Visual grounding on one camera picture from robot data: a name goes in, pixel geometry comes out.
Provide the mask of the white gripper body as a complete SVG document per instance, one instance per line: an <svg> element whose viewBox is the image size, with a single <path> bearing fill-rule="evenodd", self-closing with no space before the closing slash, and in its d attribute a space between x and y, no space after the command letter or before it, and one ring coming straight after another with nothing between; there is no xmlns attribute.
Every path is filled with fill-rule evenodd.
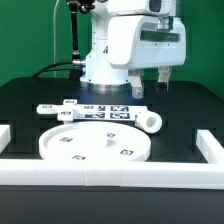
<svg viewBox="0 0 224 224"><path fill-rule="evenodd" d="M182 65L186 32L180 18L171 30L159 30L156 17L113 17L108 26L108 60L114 69L145 69Z"/></svg>

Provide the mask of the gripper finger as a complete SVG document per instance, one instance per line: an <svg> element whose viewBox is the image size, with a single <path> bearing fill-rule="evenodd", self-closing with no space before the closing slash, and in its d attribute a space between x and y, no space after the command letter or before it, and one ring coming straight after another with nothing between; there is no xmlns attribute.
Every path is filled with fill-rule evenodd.
<svg viewBox="0 0 224 224"><path fill-rule="evenodd" d="M144 96L143 71L141 69L129 70L128 80L132 88L132 97L142 99Z"/></svg>
<svg viewBox="0 0 224 224"><path fill-rule="evenodd" d="M158 80L156 83L156 88L159 92L168 91L170 75L171 75L171 70L169 66L158 68Z"/></svg>

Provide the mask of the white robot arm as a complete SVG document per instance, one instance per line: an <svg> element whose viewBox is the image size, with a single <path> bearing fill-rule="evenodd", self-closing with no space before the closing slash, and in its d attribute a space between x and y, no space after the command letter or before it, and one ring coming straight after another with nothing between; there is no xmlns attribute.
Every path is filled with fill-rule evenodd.
<svg viewBox="0 0 224 224"><path fill-rule="evenodd" d="M81 85L99 92L131 88L141 99L148 68L167 85L171 68L186 58L186 31L176 11L177 0L96 0Z"/></svg>

